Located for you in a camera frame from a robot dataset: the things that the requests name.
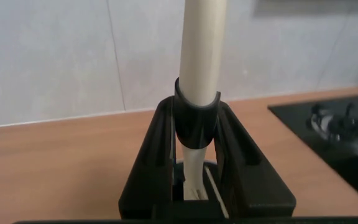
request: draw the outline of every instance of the black plastic clamp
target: black plastic clamp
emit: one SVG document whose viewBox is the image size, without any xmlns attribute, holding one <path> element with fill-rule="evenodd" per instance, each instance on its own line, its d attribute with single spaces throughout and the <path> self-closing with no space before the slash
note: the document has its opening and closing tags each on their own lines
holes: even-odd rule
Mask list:
<svg viewBox="0 0 358 224">
<path fill-rule="evenodd" d="M 206 106 L 190 103 L 179 88 L 179 78 L 175 82 L 173 114 L 179 141 L 190 149 L 202 149 L 214 138 L 218 120 L 218 108 L 221 93 L 216 92 L 215 99 Z"/>
</svg>

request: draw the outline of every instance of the wooden countertop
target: wooden countertop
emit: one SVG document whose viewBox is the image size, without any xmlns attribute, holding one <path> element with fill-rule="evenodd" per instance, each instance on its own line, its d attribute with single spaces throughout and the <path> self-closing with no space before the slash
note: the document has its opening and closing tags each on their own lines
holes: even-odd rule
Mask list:
<svg viewBox="0 0 358 224">
<path fill-rule="evenodd" d="M 294 216 L 358 215 L 358 193 L 267 105 L 346 95 L 358 95 L 358 88 L 230 103 L 295 195 Z M 0 223 L 120 218 L 117 201 L 152 115 L 146 111 L 0 128 Z M 213 148 L 206 158 L 215 158 Z"/>
</svg>

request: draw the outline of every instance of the black plastic holder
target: black plastic holder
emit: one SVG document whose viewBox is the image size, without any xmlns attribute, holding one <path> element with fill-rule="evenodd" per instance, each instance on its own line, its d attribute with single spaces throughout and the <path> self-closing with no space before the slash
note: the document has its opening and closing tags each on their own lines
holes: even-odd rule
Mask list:
<svg viewBox="0 0 358 224">
<path fill-rule="evenodd" d="M 290 217 L 295 197 L 230 107 L 219 100 L 220 93 L 212 105 L 197 108 L 178 97 L 177 84 L 175 96 L 157 106 L 119 199 L 121 217 L 224 219 L 216 197 L 208 190 L 207 178 L 203 180 L 208 201 L 183 200 L 183 166 L 176 163 L 176 134 L 182 144 L 196 148 L 214 141 L 217 164 L 208 166 L 230 218 Z"/>
</svg>

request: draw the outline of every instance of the cream pole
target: cream pole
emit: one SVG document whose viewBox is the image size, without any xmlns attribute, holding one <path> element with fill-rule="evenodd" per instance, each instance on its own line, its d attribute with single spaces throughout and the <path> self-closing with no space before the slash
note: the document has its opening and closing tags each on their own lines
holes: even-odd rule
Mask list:
<svg viewBox="0 0 358 224">
<path fill-rule="evenodd" d="M 206 106 L 216 96 L 226 21 L 227 0 L 186 0 L 179 88 L 194 105 Z M 208 199 L 203 185 L 204 149 L 182 146 L 185 200 Z"/>
</svg>

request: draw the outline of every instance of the white tile wall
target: white tile wall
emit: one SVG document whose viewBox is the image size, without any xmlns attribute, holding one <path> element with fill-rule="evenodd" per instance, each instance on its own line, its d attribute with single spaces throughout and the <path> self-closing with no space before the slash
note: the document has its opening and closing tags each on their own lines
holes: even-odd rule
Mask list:
<svg viewBox="0 0 358 224">
<path fill-rule="evenodd" d="M 229 1 L 222 96 L 313 91 L 349 6 L 349 1 Z"/>
<path fill-rule="evenodd" d="M 319 83 L 319 89 L 358 85 L 358 4 L 347 18 L 338 38 L 328 67 Z"/>
<path fill-rule="evenodd" d="M 127 110 L 155 107 L 179 76 L 184 0 L 109 0 Z"/>
<path fill-rule="evenodd" d="M 0 125 L 155 107 L 184 2 L 0 0 Z M 229 0 L 223 52 L 225 100 L 358 85 L 358 0 Z"/>
<path fill-rule="evenodd" d="M 123 109 L 105 0 L 0 1 L 0 125 Z"/>
</svg>

